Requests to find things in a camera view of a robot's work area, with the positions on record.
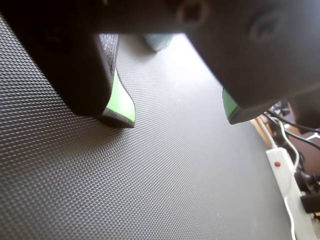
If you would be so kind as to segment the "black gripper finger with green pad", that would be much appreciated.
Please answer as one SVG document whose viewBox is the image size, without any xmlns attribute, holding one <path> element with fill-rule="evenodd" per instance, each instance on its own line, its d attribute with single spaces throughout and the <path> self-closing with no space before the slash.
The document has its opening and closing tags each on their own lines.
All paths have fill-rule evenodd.
<svg viewBox="0 0 320 240">
<path fill-rule="evenodd" d="M 136 108 L 117 72 L 119 36 L 93 28 L 105 0 L 3 0 L 0 12 L 67 107 L 114 128 L 133 128 Z"/>
</svg>

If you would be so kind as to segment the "large black gripper finger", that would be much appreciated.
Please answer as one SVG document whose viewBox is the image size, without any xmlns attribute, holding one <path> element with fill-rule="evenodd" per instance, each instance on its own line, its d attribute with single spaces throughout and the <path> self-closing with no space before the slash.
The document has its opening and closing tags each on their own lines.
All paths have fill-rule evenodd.
<svg viewBox="0 0 320 240">
<path fill-rule="evenodd" d="M 244 110 L 320 88 L 317 0 L 187 0 L 185 33 Z"/>
</svg>

